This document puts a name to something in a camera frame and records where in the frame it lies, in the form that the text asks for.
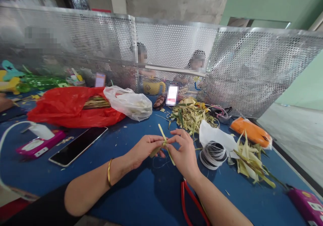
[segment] metal panel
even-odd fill
[[[220,28],[208,64],[205,101],[259,118],[323,48],[323,33]]]
[[[181,98],[232,106],[235,115],[260,117],[323,48],[323,34],[299,30],[235,28],[63,8],[0,7],[0,60],[18,70],[65,77],[64,68],[95,73],[136,92],[162,83],[182,86]],[[203,51],[206,77],[145,69],[146,64],[189,69]]]

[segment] orange object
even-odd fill
[[[247,132],[248,140],[255,144],[260,144],[261,147],[272,149],[273,139],[271,136],[259,126],[253,124],[248,119],[242,117],[234,120],[230,126],[231,129],[239,134]]]

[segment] pliers handle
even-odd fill
[[[184,217],[185,217],[185,220],[186,220],[187,224],[189,226],[193,226],[193,224],[190,221],[190,219],[189,219],[189,217],[187,215],[187,212],[186,212],[186,206],[185,206],[185,190],[187,191],[187,193],[189,194],[189,196],[192,198],[193,202],[195,203],[195,205],[199,209],[200,213],[202,214],[202,216],[203,216],[203,218],[204,218],[204,220],[206,222],[206,225],[207,226],[211,226],[211,223],[209,221],[208,216],[204,212],[201,204],[198,202],[197,198],[194,196],[194,194],[191,191],[191,189],[188,187],[185,178],[183,178],[183,181],[181,182],[181,198],[182,198],[182,209],[183,209]]]

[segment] pink phone case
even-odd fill
[[[300,214],[311,226],[323,226],[323,205],[312,193],[290,187],[288,192]]]
[[[49,140],[35,138],[24,146],[16,149],[18,154],[24,155],[30,159],[36,159],[52,147],[57,145],[62,139],[66,137],[65,133],[61,130],[52,131],[55,136]]]

